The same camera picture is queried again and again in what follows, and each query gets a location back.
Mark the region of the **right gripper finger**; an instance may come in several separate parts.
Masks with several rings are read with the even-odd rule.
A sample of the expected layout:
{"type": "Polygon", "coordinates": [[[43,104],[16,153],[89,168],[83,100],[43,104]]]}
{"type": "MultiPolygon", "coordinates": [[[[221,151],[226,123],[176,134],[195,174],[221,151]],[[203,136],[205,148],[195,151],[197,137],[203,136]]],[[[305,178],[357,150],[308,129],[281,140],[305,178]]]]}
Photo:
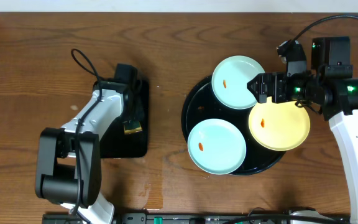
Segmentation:
{"type": "Polygon", "coordinates": [[[259,80],[260,80],[260,76],[256,75],[252,80],[250,80],[247,83],[247,88],[248,89],[258,89],[259,88],[259,80]]]}
{"type": "Polygon", "coordinates": [[[268,95],[265,92],[257,92],[255,98],[258,103],[266,103],[268,95]]]}

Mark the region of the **yellow green sponge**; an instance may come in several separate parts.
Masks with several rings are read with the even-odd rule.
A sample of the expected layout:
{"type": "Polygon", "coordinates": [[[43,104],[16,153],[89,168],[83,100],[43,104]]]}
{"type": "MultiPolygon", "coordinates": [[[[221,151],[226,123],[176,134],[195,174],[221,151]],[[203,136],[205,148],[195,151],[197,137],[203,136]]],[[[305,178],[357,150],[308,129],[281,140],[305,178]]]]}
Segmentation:
{"type": "Polygon", "coordinates": [[[124,134],[134,134],[142,131],[142,126],[139,121],[125,121],[123,122],[124,134]]]}

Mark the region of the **light blue plate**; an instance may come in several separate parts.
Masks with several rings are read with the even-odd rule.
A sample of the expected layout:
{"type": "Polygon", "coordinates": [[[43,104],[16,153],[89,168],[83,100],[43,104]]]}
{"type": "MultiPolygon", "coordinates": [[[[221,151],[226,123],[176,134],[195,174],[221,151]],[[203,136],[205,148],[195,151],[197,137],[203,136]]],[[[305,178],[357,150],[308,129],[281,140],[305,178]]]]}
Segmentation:
{"type": "Polygon", "coordinates": [[[253,107],[257,100],[247,84],[265,70],[254,59],[243,55],[225,58],[214,69],[211,85],[215,97],[228,108],[244,110],[253,107]]]}
{"type": "Polygon", "coordinates": [[[242,133],[223,119],[206,119],[189,133],[188,153],[203,171],[215,175],[234,172],[244,162],[247,144],[242,133]]]}

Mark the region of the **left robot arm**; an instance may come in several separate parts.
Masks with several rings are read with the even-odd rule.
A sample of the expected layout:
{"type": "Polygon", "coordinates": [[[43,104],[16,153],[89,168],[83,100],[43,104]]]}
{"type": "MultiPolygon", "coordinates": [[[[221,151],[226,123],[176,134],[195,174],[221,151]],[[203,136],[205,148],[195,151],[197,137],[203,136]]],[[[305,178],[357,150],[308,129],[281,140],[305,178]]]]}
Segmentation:
{"type": "Polygon", "coordinates": [[[101,193],[101,161],[143,157],[148,144],[148,81],[96,83],[71,121],[41,132],[35,194],[69,209],[71,216],[55,223],[112,223],[114,205],[101,193]]]}

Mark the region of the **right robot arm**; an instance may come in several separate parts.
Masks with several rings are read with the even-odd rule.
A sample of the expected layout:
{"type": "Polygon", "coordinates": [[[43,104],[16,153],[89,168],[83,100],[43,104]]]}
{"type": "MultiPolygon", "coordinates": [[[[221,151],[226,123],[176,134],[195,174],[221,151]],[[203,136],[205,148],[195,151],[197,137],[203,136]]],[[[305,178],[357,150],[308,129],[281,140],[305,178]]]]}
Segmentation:
{"type": "Polygon", "coordinates": [[[358,78],[353,78],[348,37],[320,37],[312,41],[311,70],[303,47],[285,42],[285,72],[260,73],[247,83],[259,103],[295,101],[320,106],[338,144],[351,201],[350,222],[358,223],[358,78]]]}

